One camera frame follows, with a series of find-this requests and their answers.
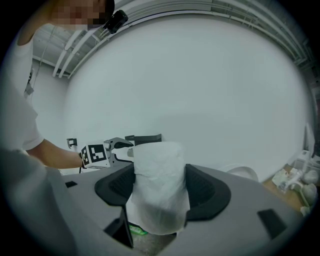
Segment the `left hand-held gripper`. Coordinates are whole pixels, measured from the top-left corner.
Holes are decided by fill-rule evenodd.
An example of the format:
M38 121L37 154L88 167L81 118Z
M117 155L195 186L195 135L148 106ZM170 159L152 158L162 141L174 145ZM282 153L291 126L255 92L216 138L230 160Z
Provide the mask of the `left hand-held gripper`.
M114 137L104 142L86 144L80 150L82 166L85 169L104 169L113 166L122 166L126 163L132 164L130 160L118 159L113 149L130 148L134 145L123 138Z

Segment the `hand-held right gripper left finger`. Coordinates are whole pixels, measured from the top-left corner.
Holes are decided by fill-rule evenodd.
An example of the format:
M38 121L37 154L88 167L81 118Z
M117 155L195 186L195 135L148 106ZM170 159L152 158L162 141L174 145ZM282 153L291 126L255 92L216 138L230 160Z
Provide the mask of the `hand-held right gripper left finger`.
M108 205L124 207L132 195L135 181L134 164L131 163L98 180L94 191Z

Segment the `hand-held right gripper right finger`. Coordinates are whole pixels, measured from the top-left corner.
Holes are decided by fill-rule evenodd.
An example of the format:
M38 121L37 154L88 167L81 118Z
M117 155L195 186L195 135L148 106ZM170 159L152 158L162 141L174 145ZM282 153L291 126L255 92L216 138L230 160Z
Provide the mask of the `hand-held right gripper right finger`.
M230 203L228 185L191 164L185 166L185 185L190 206L187 222L212 220Z

